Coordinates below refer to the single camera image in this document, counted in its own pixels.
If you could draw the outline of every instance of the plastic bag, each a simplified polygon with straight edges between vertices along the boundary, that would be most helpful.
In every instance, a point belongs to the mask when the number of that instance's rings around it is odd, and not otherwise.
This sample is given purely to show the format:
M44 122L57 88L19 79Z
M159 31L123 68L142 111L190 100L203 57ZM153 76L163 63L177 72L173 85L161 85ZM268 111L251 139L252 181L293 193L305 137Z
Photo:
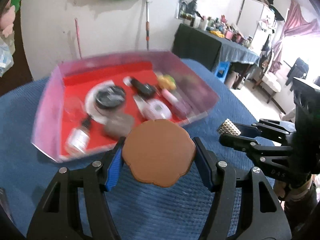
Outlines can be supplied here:
M0 77L13 66L9 46L0 38Z

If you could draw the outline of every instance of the brown compact case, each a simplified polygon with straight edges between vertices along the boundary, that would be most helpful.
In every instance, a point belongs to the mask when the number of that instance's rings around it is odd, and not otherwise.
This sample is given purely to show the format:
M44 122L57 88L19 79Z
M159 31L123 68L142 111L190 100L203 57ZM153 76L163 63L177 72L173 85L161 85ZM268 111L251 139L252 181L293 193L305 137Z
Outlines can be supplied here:
M122 157L137 181L171 187L188 173L196 146L186 130L169 120L147 121L134 128Z

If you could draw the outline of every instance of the mop handle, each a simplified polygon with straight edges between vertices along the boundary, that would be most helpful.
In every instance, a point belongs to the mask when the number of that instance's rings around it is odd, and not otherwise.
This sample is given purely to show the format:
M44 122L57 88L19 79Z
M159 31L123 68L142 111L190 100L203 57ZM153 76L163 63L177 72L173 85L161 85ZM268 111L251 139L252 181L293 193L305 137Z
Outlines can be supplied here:
M147 32L147 36L146 36L146 40L147 40L147 51L149 51L149 40L150 40L150 18L149 18L149 4L150 1L146 0L146 4L147 4L147 22L146 22L146 32Z

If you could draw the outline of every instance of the blue gripper pad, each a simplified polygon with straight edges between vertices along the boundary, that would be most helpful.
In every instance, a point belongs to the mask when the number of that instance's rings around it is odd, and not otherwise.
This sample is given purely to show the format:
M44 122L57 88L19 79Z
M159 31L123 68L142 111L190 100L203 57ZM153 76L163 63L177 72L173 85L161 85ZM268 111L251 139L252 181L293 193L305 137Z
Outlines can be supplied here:
M108 169L108 178L106 182L106 189L107 191L111 191L112 188L117 185L120 172L123 166L123 160L121 157L122 148L119 148L115 154L115 157L113 158L111 165Z

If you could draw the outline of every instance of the yellow object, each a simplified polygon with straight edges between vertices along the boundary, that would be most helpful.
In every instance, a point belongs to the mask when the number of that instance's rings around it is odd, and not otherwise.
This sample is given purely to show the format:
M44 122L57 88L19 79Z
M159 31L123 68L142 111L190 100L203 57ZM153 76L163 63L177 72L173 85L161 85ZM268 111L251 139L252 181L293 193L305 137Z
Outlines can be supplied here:
M222 34L220 31L210 31L210 33L220 37L220 38L224 38L224 34Z
M161 89L176 90L177 86L174 79L169 75L158 76L158 84Z

